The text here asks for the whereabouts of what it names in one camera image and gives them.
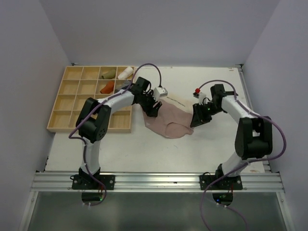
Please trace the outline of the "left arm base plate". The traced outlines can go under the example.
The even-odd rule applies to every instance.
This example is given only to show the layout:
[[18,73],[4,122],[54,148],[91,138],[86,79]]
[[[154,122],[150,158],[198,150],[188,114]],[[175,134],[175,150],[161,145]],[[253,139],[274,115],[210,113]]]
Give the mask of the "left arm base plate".
[[[115,175],[97,175],[94,176],[98,181],[100,181],[106,188],[106,190],[113,190],[115,185]],[[70,180],[72,180],[72,189],[73,190],[98,190],[102,189],[102,185],[99,184],[97,181],[92,179],[91,177],[89,179],[82,178],[80,175],[72,175],[70,177]]]

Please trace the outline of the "pink underwear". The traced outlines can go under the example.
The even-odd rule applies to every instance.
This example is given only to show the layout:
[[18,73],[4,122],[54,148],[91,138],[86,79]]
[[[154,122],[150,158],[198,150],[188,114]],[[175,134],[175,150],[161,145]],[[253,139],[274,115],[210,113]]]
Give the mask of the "pink underwear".
[[162,106],[157,117],[149,117],[143,112],[144,125],[154,133],[169,139],[192,135],[192,101],[171,94],[162,98],[160,102]]

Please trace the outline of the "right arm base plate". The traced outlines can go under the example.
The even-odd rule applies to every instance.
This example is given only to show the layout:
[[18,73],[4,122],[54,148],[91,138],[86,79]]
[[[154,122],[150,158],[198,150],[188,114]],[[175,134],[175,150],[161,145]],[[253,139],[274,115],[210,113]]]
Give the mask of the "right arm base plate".
[[[210,173],[204,173],[199,175],[199,184],[201,190],[205,190],[209,184],[214,182],[217,179],[215,175]],[[225,177],[224,179],[212,184],[208,190],[242,190],[242,180],[240,176],[237,177]]]

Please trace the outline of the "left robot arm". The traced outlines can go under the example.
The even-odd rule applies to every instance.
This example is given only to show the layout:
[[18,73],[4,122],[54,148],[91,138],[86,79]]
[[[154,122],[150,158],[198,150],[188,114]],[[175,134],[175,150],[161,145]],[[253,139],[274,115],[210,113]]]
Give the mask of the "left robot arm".
[[162,103],[158,100],[160,95],[154,94],[159,93],[159,88],[147,90],[150,84],[150,81],[139,77],[135,83],[130,83],[109,97],[86,99],[69,138],[82,141],[82,164],[78,173],[85,174],[83,183],[89,189],[97,188],[100,183],[97,175],[100,172],[100,143],[107,133],[111,115],[124,107],[138,104],[147,116],[158,116]]

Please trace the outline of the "orange and cream underwear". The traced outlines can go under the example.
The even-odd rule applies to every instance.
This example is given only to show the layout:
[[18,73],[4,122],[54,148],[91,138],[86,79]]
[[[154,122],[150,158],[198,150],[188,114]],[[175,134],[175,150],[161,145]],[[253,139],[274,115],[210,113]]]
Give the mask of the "orange and cream underwear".
[[100,93],[101,94],[110,94],[110,93],[112,93],[113,90],[114,90],[114,85],[115,85],[114,81],[107,82],[107,84],[100,90]]

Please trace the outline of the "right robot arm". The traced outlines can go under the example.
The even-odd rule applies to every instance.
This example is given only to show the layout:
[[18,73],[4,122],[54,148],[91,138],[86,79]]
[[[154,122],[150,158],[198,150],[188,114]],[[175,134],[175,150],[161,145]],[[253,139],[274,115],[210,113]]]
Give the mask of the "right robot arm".
[[235,90],[226,91],[223,84],[215,84],[210,88],[209,100],[197,88],[193,93],[199,100],[193,105],[193,117],[190,127],[198,127],[209,123],[212,116],[224,112],[237,123],[234,148],[235,152],[215,172],[214,183],[220,189],[231,184],[231,177],[240,175],[249,161],[258,160],[272,152],[272,124],[269,117],[262,118],[247,108],[237,99]]

